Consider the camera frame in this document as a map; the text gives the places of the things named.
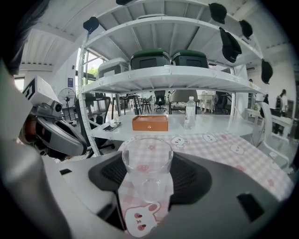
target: orange box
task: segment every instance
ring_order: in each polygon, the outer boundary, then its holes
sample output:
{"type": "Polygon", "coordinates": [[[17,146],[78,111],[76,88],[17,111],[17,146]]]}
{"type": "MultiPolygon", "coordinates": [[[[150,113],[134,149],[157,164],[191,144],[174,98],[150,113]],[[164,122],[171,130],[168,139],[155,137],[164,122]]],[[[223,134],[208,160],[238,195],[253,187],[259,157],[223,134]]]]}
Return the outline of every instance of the orange box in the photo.
{"type": "Polygon", "coordinates": [[[135,131],[168,131],[166,115],[138,115],[132,120],[135,131]]]}

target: tablecloth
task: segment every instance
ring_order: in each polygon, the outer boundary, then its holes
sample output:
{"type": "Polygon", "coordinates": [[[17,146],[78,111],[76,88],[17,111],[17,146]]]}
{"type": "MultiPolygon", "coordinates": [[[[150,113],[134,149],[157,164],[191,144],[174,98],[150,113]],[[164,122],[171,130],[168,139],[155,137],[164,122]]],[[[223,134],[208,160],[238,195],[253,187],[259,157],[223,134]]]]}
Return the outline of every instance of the tablecloth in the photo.
{"type": "MultiPolygon", "coordinates": [[[[123,150],[129,142],[145,137],[148,136],[133,137],[124,142],[119,150],[123,150]]],[[[175,152],[200,156],[242,170],[279,201],[288,198],[292,191],[292,181],[270,157],[234,134],[155,135],[151,137],[165,140],[175,152]]],[[[169,196],[173,194],[172,179],[169,176],[165,197],[157,203],[149,204],[139,199],[128,174],[118,194],[127,233],[140,238],[153,230],[167,214],[169,196]]]]}

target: water bottle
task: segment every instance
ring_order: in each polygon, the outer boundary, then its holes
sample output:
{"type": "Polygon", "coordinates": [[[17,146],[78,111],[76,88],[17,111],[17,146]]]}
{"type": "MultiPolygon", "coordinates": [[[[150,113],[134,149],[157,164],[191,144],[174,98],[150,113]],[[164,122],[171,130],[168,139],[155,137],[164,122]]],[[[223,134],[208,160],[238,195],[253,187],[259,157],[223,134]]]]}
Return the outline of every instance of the water bottle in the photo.
{"type": "Polygon", "coordinates": [[[189,101],[187,102],[186,106],[186,115],[185,115],[185,122],[184,128],[185,129],[193,129],[195,126],[195,102],[194,97],[189,96],[189,101]]]}

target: clear plastic cup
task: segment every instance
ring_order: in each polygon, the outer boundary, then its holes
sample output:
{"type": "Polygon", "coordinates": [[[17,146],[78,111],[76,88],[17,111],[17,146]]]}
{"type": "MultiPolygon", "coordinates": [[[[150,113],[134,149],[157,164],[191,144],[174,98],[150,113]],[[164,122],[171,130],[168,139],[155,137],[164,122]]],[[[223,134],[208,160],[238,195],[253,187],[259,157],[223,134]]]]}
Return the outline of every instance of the clear plastic cup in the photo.
{"type": "Polygon", "coordinates": [[[153,203],[163,198],[172,157],[171,146],[156,138],[138,139],[124,148],[122,160],[140,199],[153,203]]]}

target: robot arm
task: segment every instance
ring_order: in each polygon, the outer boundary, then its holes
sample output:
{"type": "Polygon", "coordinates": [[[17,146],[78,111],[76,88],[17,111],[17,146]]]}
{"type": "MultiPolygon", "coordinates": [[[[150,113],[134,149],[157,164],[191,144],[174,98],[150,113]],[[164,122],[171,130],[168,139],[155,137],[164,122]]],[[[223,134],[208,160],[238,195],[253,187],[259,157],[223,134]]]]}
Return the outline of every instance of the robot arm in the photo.
{"type": "Polygon", "coordinates": [[[33,105],[20,132],[23,143],[32,145],[42,155],[60,160],[86,153],[85,139],[63,119],[62,104],[47,82],[36,76],[23,95],[33,105]]]}

